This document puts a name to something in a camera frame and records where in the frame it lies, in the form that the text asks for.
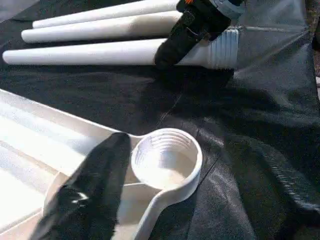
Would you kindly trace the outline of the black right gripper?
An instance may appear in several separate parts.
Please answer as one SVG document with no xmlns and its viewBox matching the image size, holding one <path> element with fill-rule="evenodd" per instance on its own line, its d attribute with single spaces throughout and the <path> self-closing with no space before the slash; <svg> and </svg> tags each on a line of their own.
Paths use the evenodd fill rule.
<svg viewBox="0 0 320 240">
<path fill-rule="evenodd" d="M 154 63 L 166 69 L 179 63 L 206 35 L 218 36 L 244 12 L 242 0 L 180 0 L 182 16 L 158 47 Z"/>
</svg>

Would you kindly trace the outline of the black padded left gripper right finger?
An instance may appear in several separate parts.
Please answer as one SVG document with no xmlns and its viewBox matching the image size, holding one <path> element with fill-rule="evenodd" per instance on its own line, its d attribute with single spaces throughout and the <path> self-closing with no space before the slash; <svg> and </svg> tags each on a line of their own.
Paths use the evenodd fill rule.
<svg viewBox="0 0 320 240">
<path fill-rule="evenodd" d="M 262 155 L 262 165 L 274 177 L 280 189 L 304 214 L 320 215 L 320 192 L 297 171 L 283 154 L 266 144 L 254 144 L 252 149 Z"/>
</svg>

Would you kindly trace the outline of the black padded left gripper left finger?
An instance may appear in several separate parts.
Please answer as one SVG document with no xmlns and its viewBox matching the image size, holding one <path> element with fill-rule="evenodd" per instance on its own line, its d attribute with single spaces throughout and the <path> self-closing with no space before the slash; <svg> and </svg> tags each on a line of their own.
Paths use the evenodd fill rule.
<svg viewBox="0 0 320 240">
<path fill-rule="evenodd" d="M 95 146 L 46 205 L 32 240 L 110 240 L 131 155 L 116 132 Z"/>
</svg>

